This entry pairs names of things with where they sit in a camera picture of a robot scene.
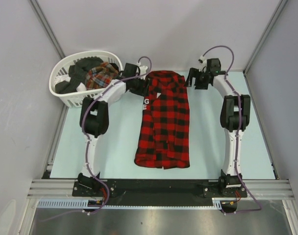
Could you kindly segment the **red black plaid shirt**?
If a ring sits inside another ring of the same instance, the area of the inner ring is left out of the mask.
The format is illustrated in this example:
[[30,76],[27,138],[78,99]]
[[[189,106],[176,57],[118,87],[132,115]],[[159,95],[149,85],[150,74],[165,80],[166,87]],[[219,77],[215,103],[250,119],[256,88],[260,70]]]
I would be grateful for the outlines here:
[[134,162],[147,168],[189,168],[190,107],[185,78],[158,70],[147,79]]

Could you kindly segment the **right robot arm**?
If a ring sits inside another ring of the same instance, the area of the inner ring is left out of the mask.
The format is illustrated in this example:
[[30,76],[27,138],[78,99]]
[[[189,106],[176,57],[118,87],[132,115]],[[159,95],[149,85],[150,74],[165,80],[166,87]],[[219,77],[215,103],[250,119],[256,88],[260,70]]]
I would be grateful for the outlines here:
[[250,121],[250,96],[236,91],[218,58],[206,59],[202,56],[199,63],[200,69],[189,69],[185,86],[207,90],[212,85],[220,93],[223,98],[220,125],[225,134],[224,162],[218,182],[206,183],[202,187],[204,192],[213,189],[215,195],[236,197],[238,200],[247,194],[242,184],[240,154],[243,134]]

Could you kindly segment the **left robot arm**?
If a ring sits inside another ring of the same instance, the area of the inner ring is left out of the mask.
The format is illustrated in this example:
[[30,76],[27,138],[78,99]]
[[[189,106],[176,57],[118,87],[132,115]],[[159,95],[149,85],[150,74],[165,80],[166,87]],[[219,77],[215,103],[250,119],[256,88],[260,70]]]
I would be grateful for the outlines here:
[[83,99],[80,127],[85,136],[86,148],[85,161],[77,180],[84,191],[91,196],[98,194],[101,188],[100,169],[94,166],[94,162],[100,139],[109,127],[109,106],[128,91],[144,95],[148,87],[146,76],[151,69],[152,65],[142,66],[141,62],[127,63],[124,70],[112,79],[103,92],[97,94],[95,98]]

